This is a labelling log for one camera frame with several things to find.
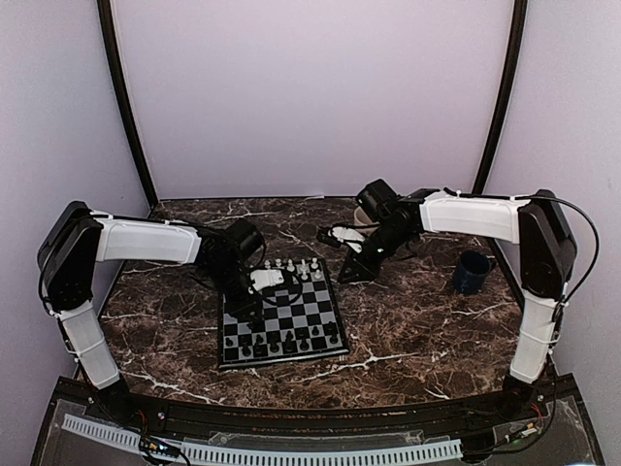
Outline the black white chessboard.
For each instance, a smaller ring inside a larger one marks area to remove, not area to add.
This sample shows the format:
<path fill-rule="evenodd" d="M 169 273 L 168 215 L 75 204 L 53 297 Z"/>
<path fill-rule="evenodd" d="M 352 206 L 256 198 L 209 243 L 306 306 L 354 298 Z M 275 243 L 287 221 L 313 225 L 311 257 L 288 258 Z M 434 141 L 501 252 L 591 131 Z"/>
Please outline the black white chessboard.
<path fill-rule="evenodd" d="M 332 287 L 329 270 L 324 258 L 296 260 L 285 268 L 294 266 L 297 278 L 272 288 L 265 288 L 260 300 L 262 314 L 265 318 L 265 332 L 253 334 L 248 328 L 249 321 L 237 320 L 224 311 L 224 296 L 218 297 L 218 369 L 245 369 L 271 364 L 310 360 L 323 357 L 345 355 L 349 353 L 343 320 Z M 330 321 L 336 323 L 341 337 L 341 345 L 332 348 L 330 337 L 324 333 L 324 325 Z M 313 337 L 311 329 L 318 326 L 321 334 Z M 283 343 L 285 335 L 291 331 L 297 345 L 297 352 L 285 354 Z M 232 348 L 225 347 L 225 339 L 233 341 Z M 300 350 L 300 342 L 307 339 L 308 350 Z M 270 352 L 270 343 L 280 342 L 278 353 Z M 262 357 L 253 355 L 253 346 L 263 344 L 266 354 Z M 242 346 L 248 345 L 250 356 L 242 354 Z"/>

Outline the black chess knight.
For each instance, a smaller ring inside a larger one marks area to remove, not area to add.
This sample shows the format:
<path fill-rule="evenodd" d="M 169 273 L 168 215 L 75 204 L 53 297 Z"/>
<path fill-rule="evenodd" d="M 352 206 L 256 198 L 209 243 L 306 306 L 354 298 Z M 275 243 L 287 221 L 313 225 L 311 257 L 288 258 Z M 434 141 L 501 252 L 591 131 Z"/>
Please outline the black chess knight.
<path fill-rule="evenodd" d="M 285 354 L 296 353 L 297 352 L 296 341 L 295 340 L 285 341 L 283 343 L 282 348 Z"/>

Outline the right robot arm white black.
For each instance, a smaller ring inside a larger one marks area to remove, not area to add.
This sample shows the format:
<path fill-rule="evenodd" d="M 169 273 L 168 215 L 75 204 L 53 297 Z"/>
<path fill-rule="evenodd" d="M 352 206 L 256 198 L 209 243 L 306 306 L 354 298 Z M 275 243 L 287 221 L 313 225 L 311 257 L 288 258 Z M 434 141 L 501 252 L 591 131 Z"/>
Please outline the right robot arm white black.
<path fill-rule="evenodd" d="M 519 247 L 524 299 L 517 346 L 495 401 L 495 412 L 515 421 L 533 404 L 533 390 L 560 338 L 564 310 L 577 292 L 570 285 L 577 242 L 562 211 L 567 201 L 546 189 L 531 195 L 489 196 L 448 188 L 421 188 L 403 196 L 383 179 L 369 183 L 356 202 L 371 220 L 336 223 L 327 230 L 348 248 L 340 283 L 374 281 L 383 261 L 422 233 L 458 233 Z"/>

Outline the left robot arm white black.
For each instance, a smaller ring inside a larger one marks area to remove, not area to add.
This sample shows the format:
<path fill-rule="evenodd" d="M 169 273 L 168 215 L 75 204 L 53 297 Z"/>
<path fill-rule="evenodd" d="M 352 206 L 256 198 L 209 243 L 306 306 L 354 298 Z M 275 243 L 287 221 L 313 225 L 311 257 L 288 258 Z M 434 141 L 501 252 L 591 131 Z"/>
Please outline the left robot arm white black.
<path fill-rule="evenodd" d="M 264 246 L 258 228 L 243 218 L 221 229 L 181 220 L 114 216 L 93 211 L 83 201 L 67 205 L 38 250 L 39 298 L 55 318 L 66 350 L 83 369 L 104 413 L 116 423 L 127 423 L 136 416 L 137 403 L 94 309 L 97 264 L 191 265 L 213 282 L 228 312 L 254 319 L 261 309 L 260 291 L 283 281 L 275 269 L 248 265 Z"/>

